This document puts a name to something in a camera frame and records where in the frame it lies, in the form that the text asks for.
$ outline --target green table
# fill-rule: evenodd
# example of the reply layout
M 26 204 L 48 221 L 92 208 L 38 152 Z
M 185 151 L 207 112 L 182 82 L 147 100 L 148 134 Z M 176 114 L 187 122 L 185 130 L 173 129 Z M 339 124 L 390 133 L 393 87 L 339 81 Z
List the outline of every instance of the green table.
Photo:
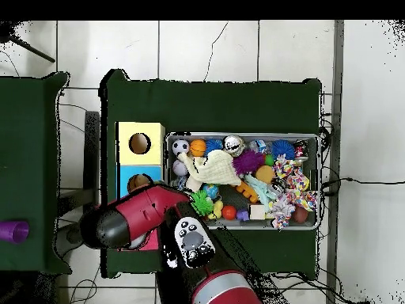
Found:
M 0 78 L 0 221 L 25 220 L 26 241 L 0 241 L 0 270 L 71 273 L 53 250 L 58 147 L 55 102 L 67 73 Z
M 100 84 L 101 98 L 101 189 L 104 200 L 115 195 L 115 122 L 157 122 L 166 132 L 218 131 L 231 133 L 311 133 L 319 131 L 317 79 L 303 83 L 254 82 L 150 82 L 130 81 L 122 70 L 110 70 Z M 213 232 L 228 251 L 225 232 Z M 234 230 L 233 236 L 261 272 L 303 272 L 316 274 L 316 230 Z M 117 272 L 146 273 L 161 270 L 159 252 L 120 253 L 102 251 L 104 276 Z

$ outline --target toy bin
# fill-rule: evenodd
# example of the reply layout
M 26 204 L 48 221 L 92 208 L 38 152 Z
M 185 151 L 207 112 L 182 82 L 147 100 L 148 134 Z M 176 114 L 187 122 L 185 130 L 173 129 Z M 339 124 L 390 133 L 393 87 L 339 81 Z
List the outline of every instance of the toy bin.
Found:
M 307 191 L 317 191 L 316 211 L 310 211 L 304 223 L 297 223 L 291 218 L 289 225 L 282 230 L 314 230 L 320 224 L 319 209 L 320 209 L 320 138 L 313 134 L 273 134 L 273 133 L 209 133 L 209 132 L 172 132 L 166 135 L 165 138 L 165 182 L 170 184 L 177 176 L 172 171 L 172 164 L 176 160 L 175 154 L 172 152 L 172 144 L 178 139 L 185 139 L 189 143 L 194 139 L 219 139 L 223 140 L 228 135 L 240 136 L 246 144 L 252 140 L 262 139 L 266 143 L 273 142 L 278 139 L 284 139 L 293 143 L 297 140 L 306 140 L 308 142 L 308 160 L 302 163 L 304 175 L 310 180 Z M 237 210 L 248 209 L 250 201 L 245 198 L 242 193 L 239 193 L 236 188 L 231 185 L 219 185 L 219 194 L 224 205 L 233 205 Z M 220 218 L 217 220 L 206 220 L 209 228 L 215 229 L 220 226 L 226 226 L 229 230 L 276 230 L 271 225 L 272 219 L 264 220 L 227 220 Z

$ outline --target dog toy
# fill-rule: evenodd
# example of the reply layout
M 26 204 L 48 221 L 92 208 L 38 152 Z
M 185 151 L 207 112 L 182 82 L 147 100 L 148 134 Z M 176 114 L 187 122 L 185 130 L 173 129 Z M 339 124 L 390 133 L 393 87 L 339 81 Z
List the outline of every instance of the dog toy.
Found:
M 204 156 L 206 157 L 209 152 L 213 150 L 222 150 L 223 145 L 221 140 L 216 140 L 216 139 L 208 139 L 206 140 L 206 152 L 204 153 Z
M 290 189 L 305 191 L 309 186 L 309 179 L 302 173 L 302 168 L 298 167 L 287 177 L 287 184 Z
M 274 164 L 274 171 L 277 174 L 277 177 L 288 177 L 293 172 L 294 164 L 295 161 L 286 160 L 285 154 L 277 156 L 277 161 Z
M 271 154 L 266 155 L 264 158 L 264 164 L 272 166 L 274 164 L 273 155 L 271 155 Z
M 244 151 L 244 141 L 237 135 L 229 135 L 224 138 L 224 151 L 235 158 Z
M 246 175 L 244 177 L 244 181 L 246 184 L 251 187 L 259 197 L 260 203 L 264 205 L 264 212 L 269 211 L 269 201 L 276 200 L 277 196 L 270 192 L 267 188 L 267 184 L 262 182 L 261 180 L 257 180 L 252 175 Z
M 255 177 L 266 184 L 271 183 L 271 180 L 274 178 L 274 170 L 268 165 L 262 165 L 257 169 Z
M 189 158 L 185 153 L 180 153 L 178 158 L 196 181 L 240 185 L 240 178 L 232 165 L 233 157 L 223 150 L 213 150 L 206 158 Z
M 186 182 L 187 178 L 185 176 L 178 176 L 175 180 L 170 181 L 170 186 L 182 191 L 184 188 L 186 188 Z
M 177 176 L 186 176 L 188 173 L 187 167 L 186 165 L 179 160 L 175 160 L 173 162 L 173 172 L 177 175 Z
M 271 144 L 271 153 L 274 158 L 279 155 L 285 155 L 287 160 L 295 158 L 295 149 L 291 143 L 286 140 L 276 140 Z
M 172 145 L 173 153 L 177 156 L 179 153 L 188 153 L 190 145 L 186 140 L 176 140 Z
M 263 140 L 253 140 L 249 144 L 249 149 L 253 150 L 255 153 L 269 154 L 269 147 Z
M 286 191 L 286 189 L 287 183 L 279 178 L 275 178 L 271 184 L 267 186 L 267 190 L 274 195 L 274 200 L 280 197 Z
M 186 188 L 193 192 L 197 192 L 201 188 L 201 185 L 203 185 L 203 183 L 195 180 L 193 176 L 189 176 L 186 182 Z
M 264 220 L 266 214 L 264 212 L 264 205 L 262 204 L 250 204 L 250 220 Z
M 224 204 L 222 201 L 217 200 L 214 203 L 214 209 L 211 214 L 208 215 L 208 219 L 220 219 L 222 216 L 222 208 L 224 207 Z
M 191 141 L 190 149 L 193 156 L 203 156 L 206 151 L 206 142 L 201 139 L 193 140 Z
M 208 215 L 214 209 L 212 199 L 210 197 L 207 197 L 204 190 L 193 192 L 191 194 L 191 197 L 193 198 L 191 205 L 199 215 Z
M 305 140 L 298 140 L 293 144 L 295 161 L 303 162 L 308 160 L 308 144 Z
M 247 210 L 238 210 L 237 211 L 237 220 L 242 222 L 247 222 L 249 220 L 249 212 Z
M 233 167 L 237 171 L 237 175 L 254 173 L 263 164 L 263 155 L 255 153 L 253 150 L 246 150 L 241 156 L 233 159 Z
M 289 199 L 286 195 L 282 195 L 277 202 L 272 204 L 271 212 L 275 219 L 271 224 L 276 229 L 288 226 L 291 214 L 294 211 L 295 206 L 289 203 Z
M 316 191 L 288 190 L 287 198 L 290 203 L 303 207 L 308 212 L 316 211 Z
M 243 181 L 241 181 L 240 185 L 237 186 L 237 191 L 242 193 L 245 198 L 249 198 L 249 201 L 251 203 L 257 203 L 259 200 L 259 197 L 257 196 L 257 193 L 255 192 L 255 190 L 253 190 L 252 187 L 249 187 Z
M 208 197 L 212 200 L 215 200 L 215 198 L 218 197 L 219 188 L 215 184 L 205 184 L 203 185 L 202 190 L 205 190 Z
M 293 219 L 298 224 L 303 224 L 308 217 L 308 211 L 306 211 L 303 207 L 295 207 L 295 211 L 293 212 Z
M 222 208 L 222 217 L 227 220 L 234 220 L 237 217 L 237 209 L 232 205 L 225 205 Z

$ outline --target purple toy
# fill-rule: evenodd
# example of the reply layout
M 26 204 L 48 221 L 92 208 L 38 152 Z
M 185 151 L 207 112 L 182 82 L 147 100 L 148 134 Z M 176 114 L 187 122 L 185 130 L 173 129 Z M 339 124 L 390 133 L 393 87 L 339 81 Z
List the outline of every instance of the purple toy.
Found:
M 237 158 L 233 159 L 233 167 L 237 175 L 254 173 L 261 165 L 264 165 L 264 155 L 255 153 L 253 150 L 246 150 Z
M 237 220 L 241 220 L 242 222 L 246 222 L 249 220 L 249 213 L 247 210 L 238 210 L 237 211 Z
M 0 222 L 0 240 L 20 244 L 27 236 L 27 222 Z

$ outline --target purple cup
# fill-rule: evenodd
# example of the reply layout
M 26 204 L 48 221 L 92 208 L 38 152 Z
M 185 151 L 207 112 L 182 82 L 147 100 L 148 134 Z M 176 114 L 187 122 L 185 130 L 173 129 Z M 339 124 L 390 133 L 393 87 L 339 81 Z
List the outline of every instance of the purple cup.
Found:
M 0 240 L 20 244 L 27 236 L 27 222 L 0 222 Z

